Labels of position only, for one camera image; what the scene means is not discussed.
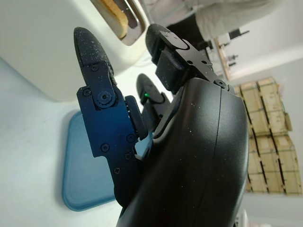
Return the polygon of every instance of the white wall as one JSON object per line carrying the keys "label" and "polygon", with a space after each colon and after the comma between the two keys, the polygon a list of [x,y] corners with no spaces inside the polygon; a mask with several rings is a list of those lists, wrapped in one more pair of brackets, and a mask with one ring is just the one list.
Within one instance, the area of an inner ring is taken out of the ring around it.
{"label": "white wall", "polygon": [[[296,148],[303,182],[303,59],[233,80],[231,84],[237,85],[269,76],[273,76],[283,88],[282,100],[293,125],[293,131],[289,135]],[[303,226],[303,197],[247,194],[242,207],[247,209],[251,219],[267,221],[275,227]]]}
{"label": "white wall", "polygon": [[286,0],[268,16],[241,27],[241,31],[249,30],[250,33],[232,40],[224,49],[226,55],[239,55],[232,74],[247,69],[247,65],[256,64],[255,68],[260,69],[263,64],[270,68],[272,64],[267,61],[273,58],[273,53],[287,52],[289,48],[302,45],[302,21],[303,1]]}

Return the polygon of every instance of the blue tray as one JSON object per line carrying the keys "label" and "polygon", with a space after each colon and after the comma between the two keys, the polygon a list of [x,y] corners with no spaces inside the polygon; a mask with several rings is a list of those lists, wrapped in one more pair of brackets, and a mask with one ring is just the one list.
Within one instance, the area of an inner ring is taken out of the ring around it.
{"label": "blue tray", "polygon": [[[142,155],[152,135],[139,141],[136,151]],[[64,163],[62,197],[74,211],[86,210],[112,201],[114,184],[105,157],[94,158],[81,112],[70,122]]]}

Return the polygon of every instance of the white appliance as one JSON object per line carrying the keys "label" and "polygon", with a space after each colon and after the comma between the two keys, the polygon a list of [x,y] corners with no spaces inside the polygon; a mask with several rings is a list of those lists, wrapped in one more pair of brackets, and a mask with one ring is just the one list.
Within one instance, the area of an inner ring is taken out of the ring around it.
{"label": "white appliance", "polygon": [[74,100],[85,85],[74,50],[75,27],[95,35],[116,75],[145,51],[147,17],[138,0],[125,1],[142,30],[134,39],[127,33],[120,40],[90,0],[1,0],[0,57],[53,99]]}

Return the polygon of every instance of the white table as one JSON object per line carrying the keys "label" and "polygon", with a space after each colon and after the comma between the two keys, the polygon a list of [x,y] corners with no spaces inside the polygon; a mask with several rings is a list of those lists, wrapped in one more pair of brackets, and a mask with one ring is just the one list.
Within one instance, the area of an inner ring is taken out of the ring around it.
{"label": "white table", "polygon": [[[135,81],[142,72],[164,91],[155,69],[145,53],[134,67],[116,77],[122,93],[139,101]],[[1,227],[116,226],[121,211],[116,201],[75,212],[62,200],[68,124],[79,109],[77,100],[51,100],[0,59]]]}

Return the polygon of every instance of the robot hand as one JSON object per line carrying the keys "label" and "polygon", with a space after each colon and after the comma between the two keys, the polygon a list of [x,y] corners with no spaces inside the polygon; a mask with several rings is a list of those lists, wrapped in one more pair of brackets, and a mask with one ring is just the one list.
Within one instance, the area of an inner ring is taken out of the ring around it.
{"label": "robot hand", "polygon": [[[123,207],[117,227],[231,227],[248,167],[246,112],[233,88],[189,42],[151,25],[146,45],[156,75],[175,96],[170,104],[140,75],[141,114],[134,97],[122,96],[93,34],[78,27],[74,41],[92,153],[107,158]],[[152,142],[139,157],[134,145],[148,131]]]}

